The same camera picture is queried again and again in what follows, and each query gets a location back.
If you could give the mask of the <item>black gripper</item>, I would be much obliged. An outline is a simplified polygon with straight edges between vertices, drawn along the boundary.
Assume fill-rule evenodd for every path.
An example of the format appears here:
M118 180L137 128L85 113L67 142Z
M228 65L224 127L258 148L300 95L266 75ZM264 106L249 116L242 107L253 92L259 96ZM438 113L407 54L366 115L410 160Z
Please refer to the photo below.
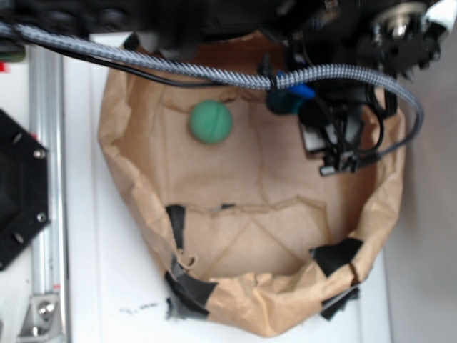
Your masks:
M361 84L340 84L321 92L304 84L296 87L304 148L309 159L323 161L321 176L356 172L379 161L385 126L376 110L372 115L378 122L378 138L371 147L363 145L363 111L372 105L367 91Z

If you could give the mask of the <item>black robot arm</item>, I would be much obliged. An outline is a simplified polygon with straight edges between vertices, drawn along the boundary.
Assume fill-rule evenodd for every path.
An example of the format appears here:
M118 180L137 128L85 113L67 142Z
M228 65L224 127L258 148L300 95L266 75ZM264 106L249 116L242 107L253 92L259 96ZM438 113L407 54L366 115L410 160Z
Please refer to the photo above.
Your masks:
M424 113L397 78L439 60L455 24L454 1L3 1L1 59L34 44L166 85L161 72L187 76L186 88L264 90L279 113L291 98L327 176L416 137ZM190 62L204 44L255 32L282 45L284 71L267 53L253 75Z

